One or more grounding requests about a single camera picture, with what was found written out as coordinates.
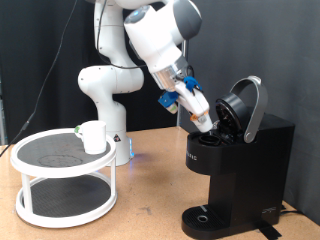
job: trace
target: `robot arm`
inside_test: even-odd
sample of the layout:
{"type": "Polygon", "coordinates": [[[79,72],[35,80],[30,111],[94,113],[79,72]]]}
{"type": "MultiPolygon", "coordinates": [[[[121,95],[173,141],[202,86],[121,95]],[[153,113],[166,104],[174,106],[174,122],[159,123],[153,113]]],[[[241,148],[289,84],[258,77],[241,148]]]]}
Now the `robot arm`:
{"type": "Polygon", "coordinates": [[[136,9],[158,0],[87,1],[95,3],[96,47],[99,46],[100,54],[121,68],[111,65],[87,67],[80,72],[78,84],[80,89],[93,100],[99,120],[106,122],[107,134],[116,141],[118,166],[127,163],[133,157],[133,153],[131,140],[126,135],[125,107],[113,100],[113,94],[137,91],[144,81],[141,69],[132,68],[136,65],[126,50],[122,10],[136,9]]]}
{"type": "Polygon", "coordinates": [[[189,64],[177,45],[198,34],[201,16],[189,0],[171,0],[155,11],[143,6],[132,12],[124,26],[131,43],[160,89],[167,92],[159,102],[176,113],[179,102],[191,114],[190,120],[201,132],[212,128],[209,104],[198,82],[188,76],[189,64]]]}

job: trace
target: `coffee machine logo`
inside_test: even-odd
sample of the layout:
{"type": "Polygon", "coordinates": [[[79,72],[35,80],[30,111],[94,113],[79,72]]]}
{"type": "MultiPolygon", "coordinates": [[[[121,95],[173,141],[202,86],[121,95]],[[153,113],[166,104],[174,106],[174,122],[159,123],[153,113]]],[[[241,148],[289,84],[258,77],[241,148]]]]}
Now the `coffee machine logo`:
{"type": "Polygon", "coordinates": [[[198,160],[198,157],[197,156],[195,156],[195,155],[192,155],[191,153],[189,153],[188,152],[188,150],[187,150],[187,156],[189,157],[189,158],[191,158],[192,160],[198,160]]]}

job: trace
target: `coffee machine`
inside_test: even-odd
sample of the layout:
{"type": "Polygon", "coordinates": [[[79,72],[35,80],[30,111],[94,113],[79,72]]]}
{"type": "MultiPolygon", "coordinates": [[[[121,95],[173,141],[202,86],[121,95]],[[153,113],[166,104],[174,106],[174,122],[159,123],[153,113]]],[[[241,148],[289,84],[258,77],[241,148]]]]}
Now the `coffee machine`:
{"type": "Polygon", "coordinates": [[[279,222],[294,124],[266,114],[268,93],[255,76],[238,81],[216,101],[214,129],[188,136],[186,165],[210,175],[207,204],[182,215],[182,229],[195,239],[222,237],[260,229],[271,239],[279,222]],[[239,94],[249,84],[257,90],[255,107],[239,94]]]}

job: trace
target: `white cup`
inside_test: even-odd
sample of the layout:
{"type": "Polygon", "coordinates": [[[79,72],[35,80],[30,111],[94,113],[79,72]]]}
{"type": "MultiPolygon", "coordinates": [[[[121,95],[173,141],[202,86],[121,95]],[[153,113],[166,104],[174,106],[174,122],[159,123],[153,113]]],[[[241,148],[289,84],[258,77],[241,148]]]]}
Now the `white cup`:
{"type": "Polygon", "coordinates": [[[89,121],[74,130],[76,136],[81,138],[84,151],[88,154],[100,154],[107,149],[106,123],[103,121],[89,121]]]}

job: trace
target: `white tiered stand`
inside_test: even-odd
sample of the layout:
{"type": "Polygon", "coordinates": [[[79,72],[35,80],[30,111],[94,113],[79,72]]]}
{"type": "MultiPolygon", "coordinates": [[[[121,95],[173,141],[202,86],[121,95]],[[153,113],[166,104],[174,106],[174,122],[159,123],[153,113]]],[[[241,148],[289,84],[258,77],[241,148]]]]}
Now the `white tiered stand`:
{"type": "Polygon", "coordinates": [[[11,164],[12,166],[21,172],[22,177],[22,189],[19,191],[16,199],[16,210],[18,215],[33,225],[47,227],[47,228],[66,228],[82,225],[91,222],[104,214],[106,214],[116,203],[117,192],[116,192],[116,144],[112,138],[107,136],[107,142],[110,144],[110,151],[103,157],[79,166],[65,167],[65,168],[50,168],[50,167],[39,167],[29,165],[18,158],[18,151],[25,144],[36,140],[38,138],[46,137],[49,135],[73,133],[74,129],[58,129],[50,130],[46,132],[37,133],[31,135],[20,142],[18,142],[12,149],[11,153],[11,164]],[[99,169],[111,165],[111,180],[98,172],[99,169]],[[102,179],[111,188],[110,198],[100,207],[78,216],[52,218],[39,216],[33,213],[32,206],[32,195],[30,187],[47,179],[47,178],[70,178],[82,175],[91,175],[96,178],[102,179]]]}

